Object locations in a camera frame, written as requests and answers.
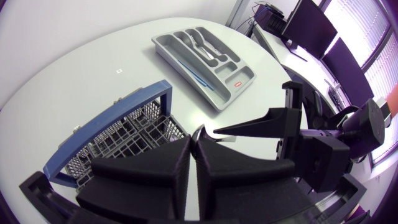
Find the dishwasher cutlery basket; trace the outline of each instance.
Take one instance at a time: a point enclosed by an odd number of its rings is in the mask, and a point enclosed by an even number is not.
[[[185,137],[170,115],[171,100],[172,86],[166,80],[120,99],[61,143],[44,166],[44,174],[49,181],[79,191],[93,176],[93,158],[136,156]]]

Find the gray wire basket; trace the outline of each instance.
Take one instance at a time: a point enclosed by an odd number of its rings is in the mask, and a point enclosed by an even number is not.
[[[65,170],[76,180],[76,191],[79,192],[93,177],[93,158],[137,156],[186,135],[172,115],[165,116],[160,113],[160,104],[154,100],[93,138],[68,162]]]

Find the window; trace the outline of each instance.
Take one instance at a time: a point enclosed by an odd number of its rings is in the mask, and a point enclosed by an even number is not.
[[[325,15],[361,67],[389,27],[375,0],[332,0]]]
[[[376,99],[398,83],[398,38],[378,0],[331,0],[325,15],[353,53]],[[386,129],[384,144],[373,150],[373,164],[398,146],[398,118]]]
[[[372,88],[373,94],[377,97],[384,97],[392,90],[395,83],[398,83],[398,42],[397,36],[392,34],[386,46],[365,73]],[[373,163],[377,163],[388,155],[398,145],[398,118],[391,120],[391,125],[386,128],[384,144],[373,150]]]

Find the blue basket frame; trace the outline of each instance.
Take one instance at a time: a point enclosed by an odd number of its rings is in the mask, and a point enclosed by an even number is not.
[[[43,167],[43,172],[48,180],[68,187],[77,187],[76,180],[73,177],[60,172],[62,168],[107,127],[158,97],[160,97],[161,113],[166,116],[170,115],[172,86],[166,80],[162,80],[124,97],[86,123],[68,138],[47,161]]]

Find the white round table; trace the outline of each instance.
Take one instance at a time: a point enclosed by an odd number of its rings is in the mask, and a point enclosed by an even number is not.
[[[217,112],[159,54],[151,37],[203,26],[257,74],[254,82],[224,111]],[[188,134],[201,124],[209,133],[264,116],[284,107],[281,89],[289,76],[278,62],[246,36],[210,21],[171,18],[119,30],[87,43],[54,61],[29,80],[0,112],[0,191],[21,223],[43,219],[19,190],[43,166],[75,126],[83,126],[132,91],[166,79],[173,86],[172,114]],[[307,127],[305,113],[302,128]],[[249,156],[275,159],[278,139],[238,137],[223,143]],[[75,202],[75,189],[52,184]],[[196,165],[190,163],[185,218],[198,220]]]

